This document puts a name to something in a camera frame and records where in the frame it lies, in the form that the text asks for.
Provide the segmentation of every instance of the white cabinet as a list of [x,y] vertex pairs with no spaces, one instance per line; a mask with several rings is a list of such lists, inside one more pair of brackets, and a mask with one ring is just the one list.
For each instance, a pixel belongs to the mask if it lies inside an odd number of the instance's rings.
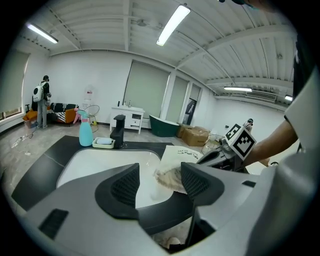
[[116,127],[117,124],[117,121],[114,120],[114,118],[117,115],[125,115],[124,128],[138,130],[140,134],[144,113],[145,111],[142,108],[137,107],[112,107],[110,115],[110,131],[112,130],[112,127]]

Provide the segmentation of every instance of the fluorescent light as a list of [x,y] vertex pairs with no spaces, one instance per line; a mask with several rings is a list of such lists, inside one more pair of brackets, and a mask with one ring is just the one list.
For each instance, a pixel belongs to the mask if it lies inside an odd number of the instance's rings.
[[51,35],[49,35],[47,32],[45,32],[44,30],[42,30],[41,28],[32,25],[32,24],[27,24],[28,29],[31,29],[32,31],[36,32],[37,34],[39,34],[40,36],[44,37],[45,39],[48,39],[50,42],[56,44],[58,43],[58,40],[55,39],[54,37],[52,37]]
[[225,90],[227,91],[240,91],[240,92],[250,92],[252,93],[251,88],[246,88],[246,87],[224,87]]
[[292,100],[293,100],[292,96],[290,96],[290,95],[286,95],[284,98],[285,98],[287,101],[291,101],[291,102],[292,102]]
[[183,19],[190,13],[190,9],[185,5],[179,5],[179,7],[175,10],[174,14],[169,19],[168,23],[165,25],[161,35],[159,36],[156,44],[158,46],[164,46],[170,35],[175,31],[177,26]]

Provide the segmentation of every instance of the gray pants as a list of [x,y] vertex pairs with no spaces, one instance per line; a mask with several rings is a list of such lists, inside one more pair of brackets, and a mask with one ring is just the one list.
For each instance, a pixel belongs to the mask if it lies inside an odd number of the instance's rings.
[[38,115],[36,118],[37,121],[37,127],[41,128],[41,120],[43,119],[43,128],[47,126],[47,106],[46,106],[46,100],[42,99],[38,101]]

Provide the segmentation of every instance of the green bathtub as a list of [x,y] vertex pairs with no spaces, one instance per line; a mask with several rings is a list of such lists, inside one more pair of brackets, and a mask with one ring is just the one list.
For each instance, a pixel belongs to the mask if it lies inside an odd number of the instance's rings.
[[149,115],[151,132],[158,137],[174,137],[179,129],[179,124]]

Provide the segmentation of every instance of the bathtub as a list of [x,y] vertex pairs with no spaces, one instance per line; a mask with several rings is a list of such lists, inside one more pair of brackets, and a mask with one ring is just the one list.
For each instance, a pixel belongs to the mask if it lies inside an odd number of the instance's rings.
[[150,115],[151,132],[158,137],[176,136],[179,124]]
[[159,157],[150,151],[83,149],[78,151],[61,173],[56,187],[105,170],[139,163],[140,186],[135,197],[135,208],[142,208],[168,200],[173,191],[157,183],[153,176],[160,164]]

